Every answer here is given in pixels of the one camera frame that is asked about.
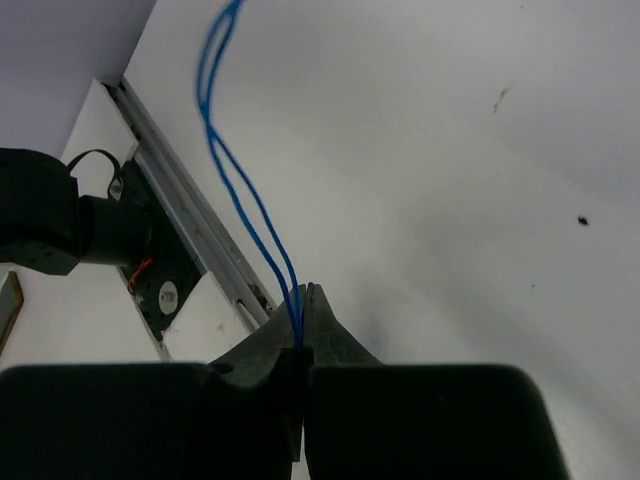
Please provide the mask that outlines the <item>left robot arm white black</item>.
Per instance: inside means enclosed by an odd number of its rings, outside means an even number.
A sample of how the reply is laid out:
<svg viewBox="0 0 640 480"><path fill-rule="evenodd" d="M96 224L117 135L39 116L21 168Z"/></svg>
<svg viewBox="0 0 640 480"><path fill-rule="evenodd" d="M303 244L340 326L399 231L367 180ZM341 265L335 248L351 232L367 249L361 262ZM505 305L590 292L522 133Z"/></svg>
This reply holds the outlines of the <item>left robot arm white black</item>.
<svg viewBox="0 0 640 480"><path fill-rule="evenodd" d="M85 151L67 165L48 154L1 150L1 262L66 276L78 264L135 267L149 248L152 219L144 207L78 193L73 169L90 154L122 167L110 152Z"/></svg>

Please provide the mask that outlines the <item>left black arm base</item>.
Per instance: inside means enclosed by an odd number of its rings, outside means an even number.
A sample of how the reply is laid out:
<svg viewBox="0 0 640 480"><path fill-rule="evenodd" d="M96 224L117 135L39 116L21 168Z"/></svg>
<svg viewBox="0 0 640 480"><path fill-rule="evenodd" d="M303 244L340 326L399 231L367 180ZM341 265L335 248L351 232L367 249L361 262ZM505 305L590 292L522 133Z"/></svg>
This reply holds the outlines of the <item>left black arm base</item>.
<svg viewBox="0 0 640 480"><path fill-rule="evenodd" d="M133 160L124 163L121 180L121 199L144 209L151 230L142 260L120 272L152 336L162 341L202 273L141 167Z"/></svg>

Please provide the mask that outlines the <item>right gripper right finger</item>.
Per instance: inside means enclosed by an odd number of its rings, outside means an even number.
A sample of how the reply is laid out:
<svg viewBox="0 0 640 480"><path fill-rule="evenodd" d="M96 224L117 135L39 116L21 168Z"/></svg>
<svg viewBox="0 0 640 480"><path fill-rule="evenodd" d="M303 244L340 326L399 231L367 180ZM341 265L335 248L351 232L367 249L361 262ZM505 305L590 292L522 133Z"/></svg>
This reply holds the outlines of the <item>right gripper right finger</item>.
<svg viewBox="0 0 640 480"><path fill-rule="evenodd" d="M309 284L304 414L314 479L565 479L542 394L499 364L385 365Z"/></svg>

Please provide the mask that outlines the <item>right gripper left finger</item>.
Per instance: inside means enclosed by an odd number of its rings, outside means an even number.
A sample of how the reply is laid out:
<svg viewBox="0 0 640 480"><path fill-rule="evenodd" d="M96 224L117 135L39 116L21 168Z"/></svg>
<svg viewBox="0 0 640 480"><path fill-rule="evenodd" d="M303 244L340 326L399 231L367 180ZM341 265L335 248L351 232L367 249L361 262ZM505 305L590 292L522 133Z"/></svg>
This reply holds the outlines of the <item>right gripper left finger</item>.
<svg viewBox="0 0 640 480"><path fill-rule="evenodd" d="M5 479L288 479L300 429L284 373L229 363L31 365L1 376Z"/></svg>

